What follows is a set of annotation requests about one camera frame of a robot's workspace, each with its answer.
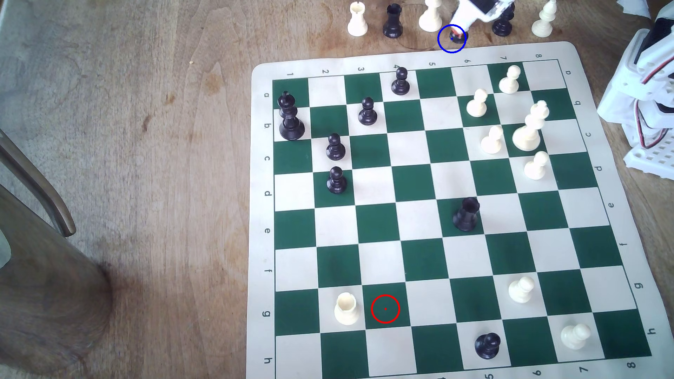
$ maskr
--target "white chess piece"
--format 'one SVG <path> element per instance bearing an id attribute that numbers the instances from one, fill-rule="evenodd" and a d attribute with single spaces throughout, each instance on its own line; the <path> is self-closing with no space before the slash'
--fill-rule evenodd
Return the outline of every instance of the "white chess piece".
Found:
<path id="1" fill-rule="evenodd" d="M 549 36 L 550 33 L 552 33 L 550 22 L 555 19 L 555 13 L 557 13 L 557 0 L 550 0 L 543 6 L 543 10 L 539 13 L 541 19 L 531 26 L 531 32 L 535 36 L 541 38 Z"/>
<path id="2" fill-rule="evenodd" d="M 534 280 L 523 276 L 519 281 L 510 283 L 508 295 L 518 303 L 526 303 L 531 299 L 531 291 L 534 289 Z"/>
<path id="3" fill-rule="evenodd" d="M 520 89 L 520 83 L 518 83 L 517 79 L 520 78 L 521 73 L 522 69 L 520 69 L 520 66 L 512 65 L 508 67 L 506 77 L 499 82 L 499 89 L 501 92 L 504 94 L 513 94 L 517 92 L 517 90 Z"/>
<path id="4" fill-rule="evenodd" d="M 545 151 L 539 151 L 534 155 L 533 161 L 529 161 L 524 165 L 524 174 L 527 178 L 539 180 L 545 176 L 545 165 L 550 160 L 550 157 Z"/>
<path id="5" fill-rule="evenodd" d="M 503 128 L 500 125 L 489 128 L 489 135 L 480 142 L 482 150 L 487 154 L 496 154 L 501 151 L 501 137 L 503 137 Z"/>
<path id="6" fill-rule="evenodd" d="M 466 105 L 466 112 L 473 117 L 482 117 L 487 112 L 487 91 L 479 88 L 475 91 L 475 96 L 473 96 L 471 101 L 468 101 Z"/>
<path id="7" fill-rule="evenodd" d="M 354 37 L 360 37 L 367 33 L 367 22 L 363 14 L 365 13 L 365 4 L 360 1 L 351 3 L 348 8 L 351 11 L 351 21 L 348 22 L 346 30 Z"/>
<path id="8" fill-rule="evenodd" d="M 348 292 L 340 293 L 337 297 L 337 304 L 335 304 L 337 321 L 343 325 L 353 325 L 358 320 L 358 316 L 356 298 Z"/>
<path id="9" fill-rule="evenodd" d="M 419 18 L 419 28 L 427 32 L 437 32 L 440 30 L 442 19 L 440 18 L 440 13 L 437 11 L 440 5 L 440 0 L 426 0 L 428 9 Z"/>
<path id="10" fill-rule="evenodd" d="M 590 327 L 585 324 L 576 326 L 569 325 L 561 330 L 561 342 L 569 349 L 578 350 L 585 346 L 585 341 L 590 338 Z"/>

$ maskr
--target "chess mat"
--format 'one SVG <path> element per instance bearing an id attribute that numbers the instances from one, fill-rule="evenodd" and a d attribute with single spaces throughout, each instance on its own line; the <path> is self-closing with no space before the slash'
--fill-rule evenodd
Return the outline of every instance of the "chess mat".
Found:
<path id="1" fill-rule="evenodd" d="M 519 91 L 498 83 L 522 69 Z M 392 93 L 395 69 L 410 92 Z M 248 378 L 664 378 L 669 324 L 575 48 L 567 42 L 267 63 L 253 72 Z M 465 111 L 477 88 L 487 113 Z M 296 99 L 305 133 L 278 131 Z M 358 122 L 361 101 L 377 122 Z M 531 105 L 541 144 L 512 144 Z M 480 141 L 501 125 L 503 148 Z M 337 133 L 346 156 L 326 156 Z M 550 161 L 524 175 L 537 151 Z M 343 194 L 326 187 L 344 170 Z M 477 227 L 457 230 L 465 197 Z M 528 303 L 508 285 L 530 276 Z M 334 317 L 352 293 L 359 319 Z M 580 350 L 560 340 L 587 324 Z M 475 339 L 501 337 L 480 358 Z"/>

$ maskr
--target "wood grain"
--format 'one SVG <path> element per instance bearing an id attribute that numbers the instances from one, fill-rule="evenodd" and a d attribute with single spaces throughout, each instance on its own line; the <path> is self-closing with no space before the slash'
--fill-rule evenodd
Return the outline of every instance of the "wood grain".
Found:
<path id="1" fill-rule="evenodd" d="M 468 47 L 540 42 L 544 0 L 519 1 L 513 34 L 477 22 Z M 438 49 L 403 1 L 404 36 L 346 33 L 350 1 L 7 0 L 0 26 L 0 127 L 70 207 L 69 240 L 104 264 L 110 332 L 55 377 L 244 378 L 250 77 L 260 63 Z M 456 8 L 440 8 L 446 22 Z M 576 45 L 598 102 L 646 18 L 613 0 L 559 2 L 553 35 Z M 674 181 L 626 169 L 605 124 L 672 320 Z M 8 171 L 12 193 L 46 218 Z M 29 377 L 0 369 L 0 376 Z"/>

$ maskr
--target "black chess piece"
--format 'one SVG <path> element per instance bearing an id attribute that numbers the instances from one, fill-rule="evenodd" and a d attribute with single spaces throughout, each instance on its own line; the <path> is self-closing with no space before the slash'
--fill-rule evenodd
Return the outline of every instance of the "black chess piece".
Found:
<path id="1" fill-rule="evenodd" d="M 293 95 L 284 91 L 278 97 L 279 114 L 283 117 L 283 122 L 278 126 L 278 131 L 286 140 L 298 140 L 304 135 L 304 123 L 297 118 L 297 107 Z"/>
<path id="2" fill-rule="evenodd" d="M 358 113 L 358 121 L 363 125 L 372 125 L 377 122 L 377 112 L 374 110 L 374 100 L 370 97 L 366 97 L 361 104 L 363 105 L 363 110 Z"/>
<path id="3" fill-rule="evenodd" d="M 342 169 L 337 166 L 330 169 L 328 190 L 333 194 L 341 194 L 346 190 L 346 178 L 343 175 Z"/>
<path id="4" fill-rule="evenodd" d="M 328 136 L 328 148 L 326 149 L 326 154 L 328 155 L 328 158 L 333 161 L 339 161 L 344 158 L 346 148 L 342 144 L 339 134 L 333 133 Z"/>
<path id="5" fill-rule="evenodd" d="M 400 14 L 402 7 L 398 4 L 391 4 L 386 8 L 388 20 L 384 24 L 384 35 L 388 38 L 398 38 L 402 36 L 402 24 L 400 23 Z"/>
<path id="6" fill-rule="evenodd" d="M 480 210 L 480 203 L 476 198 L 463 199 L 461 208 L 452 217 L 454 226 L 461 231 L 472 231 L 477 224 L 478 210 Z"/>
<path id="7" fill-rule="evenodd" d="M 407 69 L 405 67 L 398 67 L 396 70 L 396 79 L 391 83 L 391 91 L 397 95 L 410 92 L 410 83 L 407 81 Z"/>
<path id="8" fill-rule="evenodd" d="M 475 340 L 475 352 L 482 359 L 491 359 L 499 353 L 500 345 L 501 337 L 498 334 L 482 334 Z"/>

